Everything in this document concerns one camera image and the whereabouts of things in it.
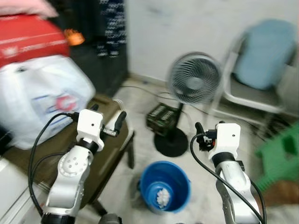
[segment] printed label on bag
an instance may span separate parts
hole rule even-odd
[[[42,120],[47,123],[55,114],[61,112],[74,112],[83,109],[84,101],[80,95],[70,90],[59,95],[43,95],[31,100],[32,106]],[[66,125],[71,123],[68,117],[58,117],[50,125],[51,135],[58,133]]]

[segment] light blue cushion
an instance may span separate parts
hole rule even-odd
[[[268,89],[283,75],[296,46],[295,27],[281,20],[265,20],[248,31],[246,48],[235,68],[241,83]]]

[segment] white object in bucket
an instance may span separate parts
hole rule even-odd
[[[168,204],[169,199],[170,199],[170,194],[168,190],[166,190],[165,188],[163,188],[157,193],[157,203],[159,204],[159,207],[161,209]]]

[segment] black cable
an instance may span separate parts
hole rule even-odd
[[[59,156],[59,155],[65,155],[65,154],[66,154],[66,152],[65,153],[52,153],[52,154],[46,155],[43,158],[39,159],[39,161],[37,161],[33,167],[32,174],[31,174],[31,181],[33,182],[36,170],[37,170],[38,166],[42,163],[42,161],[44,161],[45,159],[48,159],[52,156]]]
[[[176,99],[169,98],[169,97],[161,97],[161,96],[159,96],[158,94],[155,94],[155,93],[153,93],[153,92],[151,92],[151,91],[148,91],[148,90],[146,90],[146,89],[144,89],[144,88],[142,88],[142,87],[139,87],[139,86],[122,85],[121,88],[135,88],[135,89],[139,89],[139,90],[145,91],[145,92],[147,92],[147,93],[149,93],[149,94],[151,94],[151,95],[153,95],[153,96],[155,96],[155,97],[157,97],[157,98],[169,99],[169,100],[176,100]]]
[[[41,132],[38,134],[35,142],[34,142],[34,145],[31,149],[31,153],[30,153],[30,160],[29,160],[29,165],[28,165],[28,188],[29,188],[29,192],[30,192],[30,197],[33,201],[33,204],[35,205],[36,209],[37,209],[37,212],[40,216],[43,215],[43,210],[41,208],[41,206],[39,205],[37,199],[36,199],[36,196],[34,194],[34,191],[33,191],[33,188],[32,188],[32,184],[33,184],[33,181],[31,179],[31,176],[32,176],[32,164],[33,164],[33,159],[34,159],[34,154],[35,154],[35,151],[36,151],[36,146],[37,146],[37,143],[39,141],[39,139],[41,138],[42,134],[44,133],[44,131],[46,130],[46,128],[50,125],[50,123],[58,116],[60,115],[65,115],[65,116],[68,116],[68,117],[71,117],[71,114],[69,113],[58,113],[56,115],[54,115],[47,123],[46,125],[43,127],[43,129],[41,130]]]
[[[207,167],[203,162],[201,162],[196,154],[194,153],[194,149],[193,149],[193,143],[194,141],[197,139],[197,137],[201,137],[203,136],[202,133],[195,135],[191,142],[190,142],[190,150],[191,150],[191,154],[193,156],[193,158],[196,160],[196,162],[202,166],[206,171],[208,171],[210,174],[212,174],[214,177],[216,177],[221,183],[223,183],[224,185],[226,185],[231,191],[233,191],[248,207],[250,207],[250,209],[254,212],[254,214],[256,215],[256,217],[260,220],[260,222],[262,224],[265,224],[265,220],[263,220],[263,218],[261,217],[261,215],[258,213],[258,211],[246,200],[246,198],[244,198],[238,191],[236,191],[234,189],[233,186],[231,186],[227,181],[223,180],[219,175],[217,175],[214,171],[212,171],[209,167]]]
[[[159,92],[158,94],[156,94],[156,96],[157,96],[158,98],[163,98],[163,99],[177,100],[177,99],[174,99],[174,98],[161,97],[160,94],[170,94],[169,92]],[[197,108],[196,106],[193,106],[193,105],[189,105],[189,106],[191,106],[191,107],[193,107],[194,109],[196,109],[196,110],[202,112],[203,114],[209,115],[209,113],[207,113],[207,112],[205,112],[205,111],[203,111],[203,110]]]
[[[265,205],[265,201],[263,199],[262,192],[260,191],[260,189],[257,187],[257,185],[252,180],[250,180],[250,182],[251,182],[252,186],[254,187],[254,189],[257,191],[257,194],[258,194],[258,196],[260,198],[260,201],[261,201],[261,204],[262,204],[263,223],[267,224],[266,205]]]

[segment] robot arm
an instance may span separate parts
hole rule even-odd
[[[197,133],[203,133],[200,123],[196,124]],[[216,173],[238,191],[255,209],[258,205],[250,191],[251,182],[244,172],[241,161],[236,161],[237,149],[240,142],[241,127],[237,124],[219,123],[215,130],[209,130],[206,140],[197,139],[199,145],[208,151],[208,158],[213,162]],[[219,180],[216,188],[222,197],[223,211],[227,224],[258,224],[259,219],[254,212]]]
[[[87,109],[80,112],[77,125],[78,142],[58,162],[58,175],[46,201],[42,224],[75,222],[93,156],[104,147],[100,138],[101,131],[116,137],[125,117],[126,113],[122,112],[115,122],[114,130],[108,130],[102,124],[101,113]]]

